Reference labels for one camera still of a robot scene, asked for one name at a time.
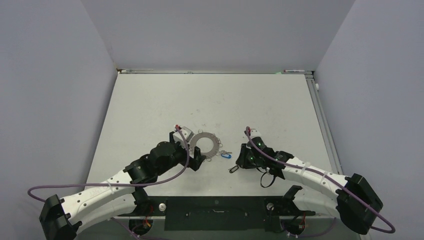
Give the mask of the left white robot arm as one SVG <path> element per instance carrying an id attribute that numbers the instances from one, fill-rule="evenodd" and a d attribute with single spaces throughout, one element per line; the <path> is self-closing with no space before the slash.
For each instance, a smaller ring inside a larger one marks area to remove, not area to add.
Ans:
<path id="1" fill-rule="evenodd" d="M 169 141 L 158 143 L 107 180 L 72 195 L 48 197 L 39 216 L 46 239 L 73 240 L 86 228 L 118 215 L 145 214 L 149 208 L 145 187 L 163 184 L 159 176 L 177 165 L 197 171 L 206 159 L 198 147 L 190 155 L 188 141 L 194 135 L 177 126 Z"/>

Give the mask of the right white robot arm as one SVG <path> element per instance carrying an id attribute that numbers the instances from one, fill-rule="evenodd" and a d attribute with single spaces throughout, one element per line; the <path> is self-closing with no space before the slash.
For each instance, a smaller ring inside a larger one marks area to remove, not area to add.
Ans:
<path id="1" fill-rule="evenodd" d="M 329 198 L 326 203 L 289 195 L 282 201 L 283 209 L 289 214 L 298 211 L 323 213 L 340 219 L 360 235 L 368 234 L 376 218 L 381 217 L 383 202 L 362 175 L 328 172 L 291 153 L 267 147 L 259 136 L 241 144 L 236 165 L 241 169 L 262 169 L 275 178 L 297 182 Z"/>

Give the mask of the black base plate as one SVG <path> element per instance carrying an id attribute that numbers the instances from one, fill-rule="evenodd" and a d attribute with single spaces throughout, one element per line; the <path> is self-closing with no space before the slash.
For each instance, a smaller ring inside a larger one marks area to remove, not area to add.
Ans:
<path id="1" fill-rule="evenodd" d="M 166 231 L 278 232 L 281 222 L 314 216 L 283 196 L 151 196 L 129 217 L 164 217 Z"/>

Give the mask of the key with blue tag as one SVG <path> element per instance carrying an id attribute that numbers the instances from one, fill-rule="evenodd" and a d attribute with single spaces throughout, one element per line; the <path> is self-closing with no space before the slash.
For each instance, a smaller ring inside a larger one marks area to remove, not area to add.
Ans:
<path id="1" fill-rule="evenodd" d="M 220 156 L 222 158 L 231 159 L 232 158 L 232 152 L 221 150 L 220 151 Z"/>

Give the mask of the aluminium frame rail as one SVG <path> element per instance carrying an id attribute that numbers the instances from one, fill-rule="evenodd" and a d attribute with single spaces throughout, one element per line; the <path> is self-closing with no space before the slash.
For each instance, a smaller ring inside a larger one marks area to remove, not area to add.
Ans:
<path id="1" fill-rule="evenodd" d="M 309 93 L 312 99 L 313 107 L 317 116 L 318 124 L 321 130 L 321 134 L 324 140 L 325 149 L 329 157 L 329 161 L 333 171 L 338 174 L 342 174 L 342 166 L 339 160 L 339 156 L 336 150 L 336 146 L 333 140 L 333 136 L 328 125 L 327 118 L 324 113 L 324 109 L 319 96 L 319 85 L 316 83 L 314 78 L 314 72 L 308 72 L 305 75 L 306 83 L 309 89 Z"/>

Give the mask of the marker pen on rail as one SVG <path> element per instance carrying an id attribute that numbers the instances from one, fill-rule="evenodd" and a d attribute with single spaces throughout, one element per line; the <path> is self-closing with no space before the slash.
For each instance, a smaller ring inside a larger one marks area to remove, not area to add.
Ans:
<path id="1" fill-rule="evenodd" d="M 302 74 L 302 73 L 305 73 L 307 71 L 306 70 L 299 70 L 299 69 L 285 69 L 283 72 L 284 73 L 300 73 L 300 74 Z"/>

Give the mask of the key with black tag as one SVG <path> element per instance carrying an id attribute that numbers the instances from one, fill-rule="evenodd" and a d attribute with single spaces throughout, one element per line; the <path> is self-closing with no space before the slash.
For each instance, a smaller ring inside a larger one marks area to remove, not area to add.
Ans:
<path id="1" fill-rule="evenodd" d="M 232 173 L 234 173 L 235 171 L 237 171 L 239 168 L 240 168 L 240 167 L 239 167 L 238 165 L 235 165 L 235 166 L 233 166 L 233 167 L 229 168 L 229 169 L 228 169 L 228 172 L 229 172 L 230 174 L 232 174 Z"/>

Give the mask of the metal keyring disc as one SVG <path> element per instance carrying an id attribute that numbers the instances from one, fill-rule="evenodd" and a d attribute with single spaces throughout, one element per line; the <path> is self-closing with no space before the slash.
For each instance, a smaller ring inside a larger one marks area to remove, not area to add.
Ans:
<path id="1" fill-rule="evenodd" d="M 202 129 L 198 130 L 189 144 L 192 156 L 195 153 L 195 147 L 197 147 L 208 162 L 221 154 L 221 147 L 223 146 L 221 139 L 215 133 L 203 131 Z"/>

